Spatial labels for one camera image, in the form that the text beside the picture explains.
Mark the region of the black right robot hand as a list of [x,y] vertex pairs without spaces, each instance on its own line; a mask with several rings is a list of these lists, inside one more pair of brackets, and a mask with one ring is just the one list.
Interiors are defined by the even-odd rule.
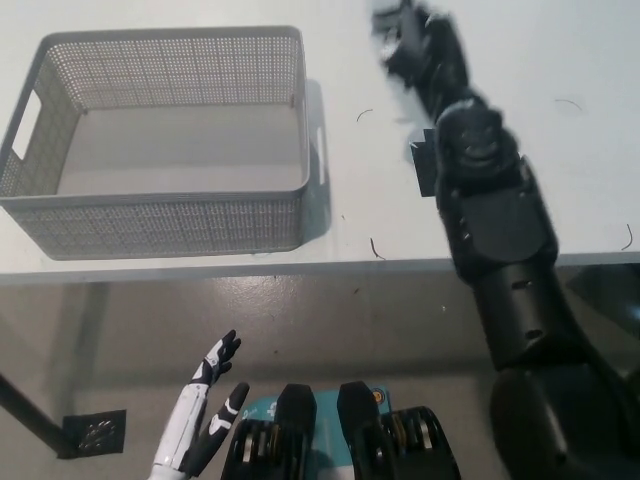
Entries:
[[474,97],[449,16],[400,1],[374,12],[372,26],[383,39],[380,57],[387,73],[415,91],[430,116],[437,117],[454,103]]

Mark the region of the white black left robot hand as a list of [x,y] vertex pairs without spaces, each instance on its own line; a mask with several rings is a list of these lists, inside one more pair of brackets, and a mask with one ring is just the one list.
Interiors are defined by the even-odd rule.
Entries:
[[236,331],[230,330],[198,364],[167,420],[153,459],[151,479],[198,477],[222,446],[240,413],[249,385],[239,383],[208,423],[203,418],[211,388],[231,369],[231,359],[240,345]]

